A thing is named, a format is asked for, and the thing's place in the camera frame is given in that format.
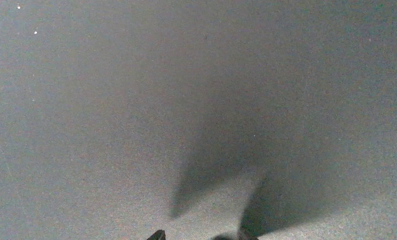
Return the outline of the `black earbud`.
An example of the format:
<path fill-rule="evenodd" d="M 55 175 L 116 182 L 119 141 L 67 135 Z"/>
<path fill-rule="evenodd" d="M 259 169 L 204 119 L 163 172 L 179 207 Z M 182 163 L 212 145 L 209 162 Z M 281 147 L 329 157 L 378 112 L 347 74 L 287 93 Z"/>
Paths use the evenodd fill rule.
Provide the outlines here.
<path fill-rule="evenodd" d="M 229 234 L 220 234 L 213 237 L 211 240 L 238 240 L 236 235 L 229 235 Z"/>

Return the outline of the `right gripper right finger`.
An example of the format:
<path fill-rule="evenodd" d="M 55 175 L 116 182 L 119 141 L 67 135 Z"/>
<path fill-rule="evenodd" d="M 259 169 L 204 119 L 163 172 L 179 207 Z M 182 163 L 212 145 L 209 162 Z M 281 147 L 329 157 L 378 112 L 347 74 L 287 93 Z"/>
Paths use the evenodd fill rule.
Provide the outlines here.
<path fill-rule="evenodd" d="M 252 236 L 246 229 L 240 228 L 237 231 L 239 240 L 259 240 L 259 238 Z"/>

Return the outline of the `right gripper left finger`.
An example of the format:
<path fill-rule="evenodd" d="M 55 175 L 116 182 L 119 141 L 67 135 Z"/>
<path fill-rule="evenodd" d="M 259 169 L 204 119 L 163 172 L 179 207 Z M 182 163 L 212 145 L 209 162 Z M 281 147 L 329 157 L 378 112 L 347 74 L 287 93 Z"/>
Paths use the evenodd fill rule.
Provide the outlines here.
<path fill-rule="evenodd" d="M 155 231 L 150 237 L 147 238 L 147 240 L 165 240 L 166 239 L 166 234 L 164 230 L 157 230 Z"/>

